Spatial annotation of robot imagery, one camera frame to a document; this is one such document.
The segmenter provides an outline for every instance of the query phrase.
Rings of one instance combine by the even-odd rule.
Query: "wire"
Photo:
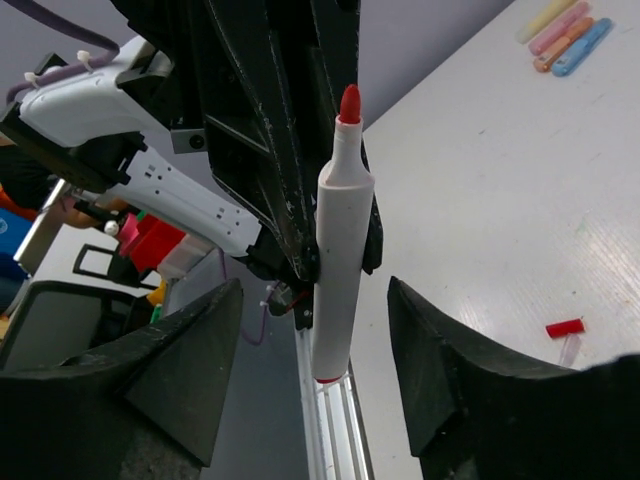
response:
[[[87,28],[81,27],[60,15],[52,12],[48,8],[43,7],[34,0],[4,0],[7,5],[31,17],[35,21],[57,31],[68,37],[86,42],[90,45],[103,48],[107,52],[96,58],[91,58],[87,62],[90,68],[101,68],[108,65],[120,53],[120,47],[113,40],[108,39]],[[76,65],[68,65],[58,68],[52,72],[37,77],[35,83],[39,87],[51,85],[69,77],[79,75],[87,71],[87,65],[78,63]],[[31,90],[34,85],[30,82],[22,82],[14,85],[7,92],[7,103],[13,102],[18,94],[23,90]]]
[[[227,275],[227,262],[225,260],[225,253],[222,251],[221,248],[218,248],[218,255],[220,256],[220,269],[222,271],[222,278],[226,282],[229,279]],[[269,301],[271,300],[271,297],[273,296],[274,292],[278,288],[279,284],[280,282],[276,282],[274,285],[272,285],[271,288],[269,288],[269,294],[267,295],[267,298],[265,299],[264,302],[261,302],[262,318],[261,318],[261,325],[260,325],[260,336],[257,339],[255,339],[251,335],[249,335],[249,333],[247,333],[244,327],[240,327],[240,335],[242,335],[242,338],[244,339],[244,341],[247,342],[249,345],[253,345],[254,347],[259,347],[264,342],[265,332],[267,329],[267,315],[269,314]]]

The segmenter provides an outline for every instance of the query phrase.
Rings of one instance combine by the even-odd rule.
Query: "table surface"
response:
[[[352,350],[378,480],[421,478],[391,355],[391,275],[515,350],[559,362],[545,325],[581,317],[574,363],[640,347],[640,2],[594,1],[614,30],[567,78],[539,74],[519,0],[365,133],[385,228]]]

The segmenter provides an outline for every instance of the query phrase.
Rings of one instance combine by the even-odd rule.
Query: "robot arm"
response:
[[[22,130],[32,129],[34,137],[41,136],[70,150],[96,138],[119,138],[121,141],[116,143],[122,143],[132,131],[166,131],[158,118],[121,88],[123,77],[130,79],[132,68],[141,63],[147,63],[144,78],[165,80],[171,74],[171,62],[167,57],[154,51],[142,37],[135,37],[106,67],[87,69],[80,76],[29,91],[19,108],[15,106],[15,113],[19,112],[18,118],[24,124]],[[60,67],[49,67],[45,71],[56,68]],[[94,167],[100,176],[104,165],[98,163],[106,161],[117,166],[123,175],[119,181],[106,186],[109,194],[191,235],[213,242],[232,257],[246,257],[262,230],[257,218],[187,177],[155,149],[140,147],[130,161],[119,158],[122,149],[112,148],[111,155],[97,158],[96,164],[87,167]],[[61,167],[44,158],[43,163],[59,176],[74,182],[70,165],[64,166],[68,162],[63,160]],[[89,191],[103,189],[99,185],[87,185],[86,188]]]
[[[274,298],[309,294],[320,272],[318,177],[340,95],[357,81],[359,2],[111,1],[140,37],[108,61],[47,58],[0,132],[74,186],[118,195],[281,281],[290,292]],[[170,131],[178,153],[206,151],[244,208],[169,165],[144,144],[148,130]],[[368,167],[364,148],[361,157]],[[381,261],[374,199],[362,269]],[[294,309],[304,326],[312,297]]]

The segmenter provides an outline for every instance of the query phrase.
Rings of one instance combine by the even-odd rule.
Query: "bolt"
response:
[[[202,138],[202,135],[194,135],[189,139],[189,145],[191,145],[191,148],[194,150],[200,150],[204,147],[204,138]]]

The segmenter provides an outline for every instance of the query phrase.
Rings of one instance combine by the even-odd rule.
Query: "purple cable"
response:
[[[228,277],[227,277],[227,263],[225,261],[224,252],[221,249],[218,249],[218,254],[220,255],[220,268],[222,269],[222,278],[226,282],[228,280]],[[267,295],[265,303],[267,304],[269,303],[269,300],[271,300],[271,297],[273,296],[273,293],[276,291],[277,286],[278,284],[276,283],[276,285],[271,289],[271,291],[269,292],[269,295]],[[269,305],[265,305],[264,307],[262,307],[262,325],[260,327],[260,337],[258,337],[257,340],[251,337],[251,335],[249,335],[244,328],[242,327],[240,328],[240,334],[242,335],[242,338],[249,345],[253,345],[254,347],[259,347],[260,345],[262,345],[262,342],[264,342],[264,334],[267,328],[268,313],[269,313]]]
[[[7,5],[12,6],[16,10],[31,17],[37,22],[46,25],[53,30],[63,33],[71,38],[80,40],[99,48],[104,48],[107,52],[97,58],[89,59],[89,66],[91,68],[100,68],[108,65],[113,59],[120,53],[120,47],[113,40],[109,40],[96,32],[76,25],[69,20],[62,18],[58,14],[52,12],[48,8],[39,5],[33,0],[4,0]],[[51,85],[52,83],[59,82],[65,78],[73,77],[87,71],[87,67],[82,63],[76,65],[68,65],[66,67],[59,68],[50,73],[38,77],[36,84],[40,87]],[[32,89],[33,85],[29,82],[22,82],[18,85],[14,85],[9,89],[7,93],[7,103],[13,102],[18,94],[23,90]]]

